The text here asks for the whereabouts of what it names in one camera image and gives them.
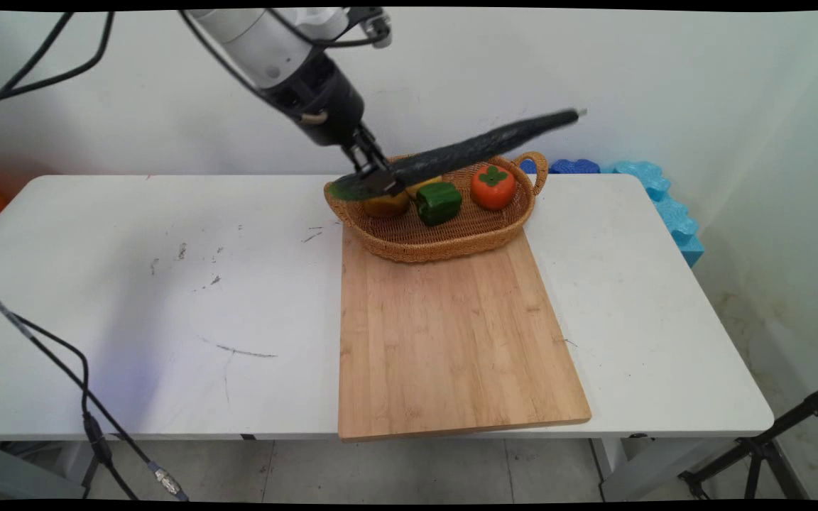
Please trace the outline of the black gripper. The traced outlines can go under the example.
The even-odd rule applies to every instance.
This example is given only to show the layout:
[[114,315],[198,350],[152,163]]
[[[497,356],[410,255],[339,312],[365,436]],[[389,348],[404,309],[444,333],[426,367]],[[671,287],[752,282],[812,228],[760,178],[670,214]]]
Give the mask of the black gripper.
[[386,162],[376,137],[360,126],[364,100],[324,51],[311,51],[296,71],[264,94],[271,104],[320,146],[341,146],[363,185],[374,196],[405,191]]

